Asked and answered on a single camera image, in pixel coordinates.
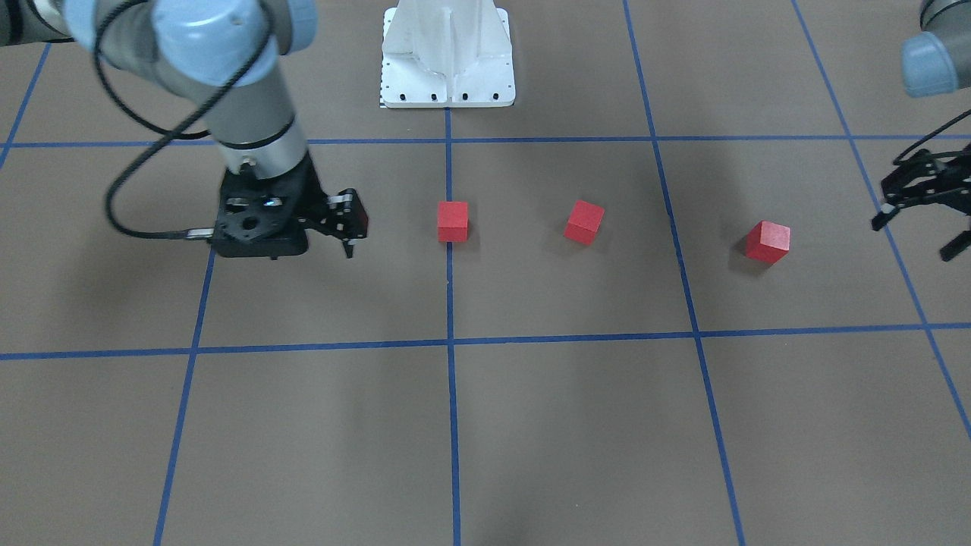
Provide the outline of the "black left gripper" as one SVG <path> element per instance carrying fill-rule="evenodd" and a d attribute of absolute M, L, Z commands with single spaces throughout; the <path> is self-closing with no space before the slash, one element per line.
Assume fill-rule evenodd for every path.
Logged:
<path fill-rule="evenodd" d="M 900 210 L 914 206 L 940 204 L 970 214 L 969 176 L 968 149 L 946 153 L 920 149 L 881 180 L 884 203 L 871 220 L 872 231 L 883 231 Z M 940 248 L 940 259 L 951 262 L 970 246 L 971 230 L 967 229 Z"/>

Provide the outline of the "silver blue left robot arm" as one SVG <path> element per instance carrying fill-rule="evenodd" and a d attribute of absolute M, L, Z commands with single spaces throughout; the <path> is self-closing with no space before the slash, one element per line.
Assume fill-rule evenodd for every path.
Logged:
<path fill-rule="evenodd" d="M 943 96 L 970 86 L 970 3 L 922 1 L 918 35 L 905 40 L 900 51 L 903 86 L 909 97 Z M 883 194 L 872 231 L 883 231 L 905 209 L 946 206 L 970 215 L 970 148 L 933 152 L 925 147 L 934 138 L 967 120 L 964 111 L 909 145 L 894 158 L 894 170 L 880 182 Z"/>

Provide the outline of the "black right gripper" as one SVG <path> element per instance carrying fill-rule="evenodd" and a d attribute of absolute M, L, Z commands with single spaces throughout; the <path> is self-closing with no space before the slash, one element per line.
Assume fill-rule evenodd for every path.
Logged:
<path fill-rule="evenodd" d="M 296 217 L 303 207 L 320 201 L 315 211 L 319 232 L 341 241 L 344 256 L 354 257 L 355 246 L 369 236 L 369 215 L 360 193 L 355 189 L 325 196 L 311 153 L 306 152 L 297 165 L 274 177 L 258 177 L 258 165 L 247 159 L 236 172 L 225 171 L 221 199 L 228 196 L 285 196 L 294 199 Z"/>

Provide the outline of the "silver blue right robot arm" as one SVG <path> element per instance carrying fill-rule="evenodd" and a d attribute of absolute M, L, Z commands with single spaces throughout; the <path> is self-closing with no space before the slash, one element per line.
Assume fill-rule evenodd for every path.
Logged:
<path fill-rule="evenodd" d="M 157 140 L 111 182 L 104 214 L 142 240 L 203 240 L 222 258 L 278 259 L 308 251 L 306 233 L 338 240 L 347 258 L 368 235 L 354 189 L 329 196 L 278 59 L 312 44 L 312 1 L 4 1 L 2 45 L 75 42 L 90 55 L 104 93 Z M 104 67 L 133 74 L 190 101 L 166 129 L 112 89 Z M 209 138 L 225 169 L 211 227 L 137 231 L 118 220 L 115 198 L 136 170 L 177 141 Z"/>

